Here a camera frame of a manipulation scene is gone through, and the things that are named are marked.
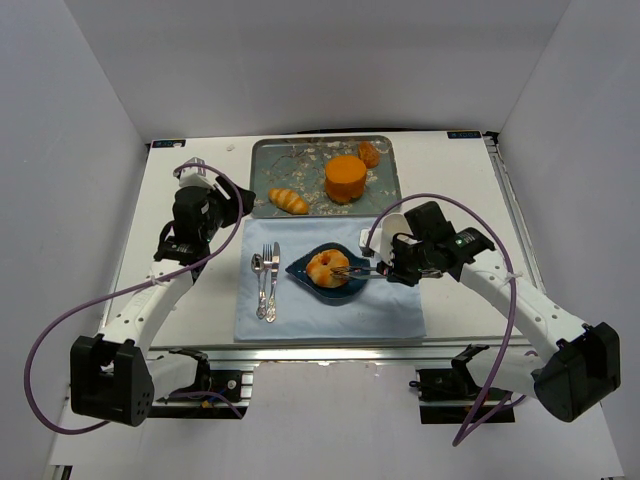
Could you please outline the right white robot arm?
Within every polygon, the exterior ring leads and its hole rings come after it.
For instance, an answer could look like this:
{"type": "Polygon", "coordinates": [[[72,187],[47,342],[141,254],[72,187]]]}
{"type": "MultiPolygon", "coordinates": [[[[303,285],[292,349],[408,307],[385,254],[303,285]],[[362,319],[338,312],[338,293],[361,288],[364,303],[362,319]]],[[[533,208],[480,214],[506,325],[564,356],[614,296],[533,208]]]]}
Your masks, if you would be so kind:
{"type": "Polygon", "coordinates": [[[620,338],[607,323],[590,325],[517,276],[487,228],[455,230],[426,202],[383,222],[379,273],[408,286],[448,275],[475,292],[526,337],[534,355],[469,345],[451,362],[464,392],[490,384],[538,400],[572,422],[619,388],[620,338]]]}

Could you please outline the round striped bread bun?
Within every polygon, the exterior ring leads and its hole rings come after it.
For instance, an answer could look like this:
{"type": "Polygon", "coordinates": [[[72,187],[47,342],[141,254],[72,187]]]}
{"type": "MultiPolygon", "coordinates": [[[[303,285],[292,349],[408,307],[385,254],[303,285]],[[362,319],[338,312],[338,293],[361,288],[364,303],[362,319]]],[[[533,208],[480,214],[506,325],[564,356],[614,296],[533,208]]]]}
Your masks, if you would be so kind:
{"type": "Polygon", "coordinates": [[[314,285],[335,289],[343,286],[347,279],[340,275],[350,266],[349,259],[337,249],[324,250],[312,257],[306,265],[306,274],[314,285]]]}

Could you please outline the metal tongs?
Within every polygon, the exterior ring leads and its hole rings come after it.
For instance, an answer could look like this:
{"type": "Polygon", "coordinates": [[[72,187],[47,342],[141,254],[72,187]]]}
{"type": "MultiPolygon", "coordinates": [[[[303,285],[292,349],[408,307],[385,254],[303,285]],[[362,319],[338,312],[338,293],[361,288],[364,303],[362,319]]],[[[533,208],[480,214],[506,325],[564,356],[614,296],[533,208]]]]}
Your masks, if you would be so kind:
{"type": "Polygon", "coordinates": [[[348,280],[385,279],[389,282],[414,285],[422,279],[439,279],[444,276],[438,270],[397,270],[392,267],[337,267],[331,269],[335,278],[348,280]]]}

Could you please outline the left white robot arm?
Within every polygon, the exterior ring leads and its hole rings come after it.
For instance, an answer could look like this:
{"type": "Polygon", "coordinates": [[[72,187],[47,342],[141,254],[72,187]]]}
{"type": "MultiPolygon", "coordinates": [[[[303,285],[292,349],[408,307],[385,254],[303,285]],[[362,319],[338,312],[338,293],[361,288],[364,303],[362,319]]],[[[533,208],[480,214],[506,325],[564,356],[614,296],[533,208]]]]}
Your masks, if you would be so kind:
{"type": "Polygon", "coordinates": [[[216,186],[186,186],[175,193],[173,218],[161,231],[148,286],[136,290],[95,336],[81,336],[72,345],[74,413],[138,426],[154,401],[209,388],[206,354],[178,348],[156,360],[146,356],[159,328],[199,278],[214,234],[254,208],[254,192],[216,180],[216,186]]]}

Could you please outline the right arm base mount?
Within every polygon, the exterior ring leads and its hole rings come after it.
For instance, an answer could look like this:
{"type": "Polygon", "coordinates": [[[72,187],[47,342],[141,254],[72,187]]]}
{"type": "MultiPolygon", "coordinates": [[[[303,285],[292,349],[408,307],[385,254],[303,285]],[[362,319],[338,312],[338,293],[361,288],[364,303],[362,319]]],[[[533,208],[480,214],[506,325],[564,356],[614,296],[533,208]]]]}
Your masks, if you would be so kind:
{"type": "Polygon", "coordinates": [[[416,371],[409,388],[418,395],[420,421],[423,425],[461,425],[480,393],[463,367],[488,345],[470,344],[447,368],[416,371]]]}

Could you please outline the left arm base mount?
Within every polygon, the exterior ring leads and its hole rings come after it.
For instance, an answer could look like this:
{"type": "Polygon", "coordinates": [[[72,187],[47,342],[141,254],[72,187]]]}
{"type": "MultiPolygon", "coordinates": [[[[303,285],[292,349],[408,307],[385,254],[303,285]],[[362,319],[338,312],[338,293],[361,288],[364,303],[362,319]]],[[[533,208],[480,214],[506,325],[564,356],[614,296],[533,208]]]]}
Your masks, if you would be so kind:
{"type": "Polygon", "coordinates": [[[213,370],[204,390],[180,389],[156,400],[152,419],[241,420],[251,399],[253,373],[242,370],[213,370]]]}

